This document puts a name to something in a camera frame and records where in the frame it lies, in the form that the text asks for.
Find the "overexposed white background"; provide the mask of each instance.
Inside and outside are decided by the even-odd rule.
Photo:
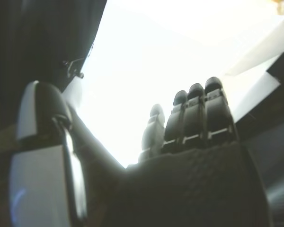
[[[155,103],[221,76],[281,21],[267,0],[108,0],[82,72],[78,113],[123,165],[136,163]],[[225,80],[230,107],[271,65]]]

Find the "bright white light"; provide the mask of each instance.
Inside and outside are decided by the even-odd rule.
[[[79,115],[122,165],[136,163],[151,107],[160,103],[167,122],[178,91],[220,75],[266,35],[279,19],[265,3],[108,0]],[[236,100],[248,86],[232,83],[227,95]]]

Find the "robotic hand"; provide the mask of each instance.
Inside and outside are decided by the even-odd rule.
[[[218,78],[176,94],[164,129],[151,110],[139,163],[126,176],[102,227],[269,227],[271,215],[251,154],[238,139]]]

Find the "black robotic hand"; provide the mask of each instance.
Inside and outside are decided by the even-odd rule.
[[[176,94],[166,128],[151,110],[139,164],[129,166],[103,227],[269,227],[251,154],[236,132],[223,87],[208,79]]]

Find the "textured black palm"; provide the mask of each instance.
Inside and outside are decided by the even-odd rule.
[[[140,162],[127,168],[102,226],[271,226],[262,181],[238,141],[220,81],[183,94],[165,131],[160,111],[151,114]]]

